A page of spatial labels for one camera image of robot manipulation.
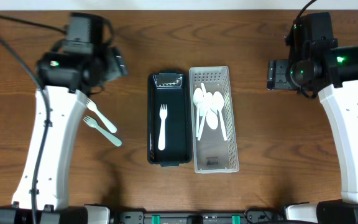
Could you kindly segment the white plastic fork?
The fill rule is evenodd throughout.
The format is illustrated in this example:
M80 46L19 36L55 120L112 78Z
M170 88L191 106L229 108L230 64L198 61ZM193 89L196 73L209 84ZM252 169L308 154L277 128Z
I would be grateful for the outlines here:
M105 127L107 127L107 129L111 132L111 133L116 133L117 132L117 127L110 122L110 120L107 119L107 117L105 117L105 115L102 114L102 112L100 112L100 110L98 109L96 103L91 100L90 98L86 99L86 106L89 110L91 110L92 112L94 112L99 119L103 122L103 124L105 125Z
M161 119L161 124L160 124L160 134L158 137L158 149L160 151L165 149L165 121L167 118L167 114L168 114L168 110L167 110L167 104L161 104L160 107L160 119Z

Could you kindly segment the mint green plastic fork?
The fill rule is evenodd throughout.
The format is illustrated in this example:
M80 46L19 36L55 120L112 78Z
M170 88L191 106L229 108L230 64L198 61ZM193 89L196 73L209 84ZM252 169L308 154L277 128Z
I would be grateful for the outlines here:
M103 129L98 122L90 117L90 116L85 116L83 118L83 121L91 128L94 128L96 130L98 130L104 137L106 137L111 143L113 143L116 147L120 147L122 146L122 141L115 137L113 134L111 134L110 132L106 131L105 129Z

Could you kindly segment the black plastic basket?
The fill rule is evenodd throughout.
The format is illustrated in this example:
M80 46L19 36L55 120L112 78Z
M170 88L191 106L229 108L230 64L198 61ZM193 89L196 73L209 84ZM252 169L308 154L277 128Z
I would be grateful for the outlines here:
M165 149L158 149L160 107L167 104ZM192 159L192 127L188 76L162 70L147 79L147 160L162 167L179 166Z

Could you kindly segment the white plastic spoon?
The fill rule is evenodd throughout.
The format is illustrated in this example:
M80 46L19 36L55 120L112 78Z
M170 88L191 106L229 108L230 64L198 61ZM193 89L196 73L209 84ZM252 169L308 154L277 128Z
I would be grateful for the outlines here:
M201 88L196 88L193 94L193 103L196 106L196 116L195 116L195 121L196 121L196 137L198 137L198 133L199 133L199 117L200 117L200 111L199 111L199 104L203 101L203 92L201 90Z
M202 119L201 119L201 123L200 123L200 127L199 127L199 132L198 132L198 140L201 140L202 137L202 133L204 130L204 124L205 124L205 120L206 120L206 115L208 113L208 111L211 109L211 100L212 100L212 93L211 92L207 92L206 96L203 98L203 102L201 103L201 109L202 109Z
M206 87L205 87L204 83L201 83L201 89L202 89L202 92L203 92L203 96L205 97L206 94L207 94L207 91L206 91ZM216 115L216 111L213 108L213 97L212 97L212 100L211 100L211 109L208 111L208 113L206 115L206 122L207 122L208 126L211 129L213 129L213 130L217 129L217 127L218 127L218 118L217 118L217 115Z
M224 98L219 91L215 91L213 94L213 105L219 113L219 119L220 119L220 125L221 125L221 131L223 134L223 139L225 141L227 141L226 127L225 127L224 118L223 118Z

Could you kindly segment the clear plastic basket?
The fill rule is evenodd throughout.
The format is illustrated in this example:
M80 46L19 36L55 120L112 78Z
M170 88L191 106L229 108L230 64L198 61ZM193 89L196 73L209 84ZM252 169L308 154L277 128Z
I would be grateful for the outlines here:
M189 76L195 172L237 172L239 159L228 67L192 67Z

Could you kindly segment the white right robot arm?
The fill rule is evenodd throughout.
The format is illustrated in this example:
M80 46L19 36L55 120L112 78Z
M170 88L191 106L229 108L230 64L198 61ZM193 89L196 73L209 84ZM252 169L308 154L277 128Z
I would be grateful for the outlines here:
M269 90L318 98L333 133L341 198L286 206L287 222L358 223L358 46L340 47L327 12L297 16L285 37L286 60L268 66Z

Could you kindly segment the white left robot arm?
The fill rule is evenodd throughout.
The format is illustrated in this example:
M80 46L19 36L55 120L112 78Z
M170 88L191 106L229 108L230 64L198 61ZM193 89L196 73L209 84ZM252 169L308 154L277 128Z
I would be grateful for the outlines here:
M36 115L21 181L10 205L0 206L0 223L112 223L103 205L72 207L68 178L78 126L85 110L96 111L93 88L123 77L127 68L104 31L111 23L74 12L57 41L30 77L37 86Z

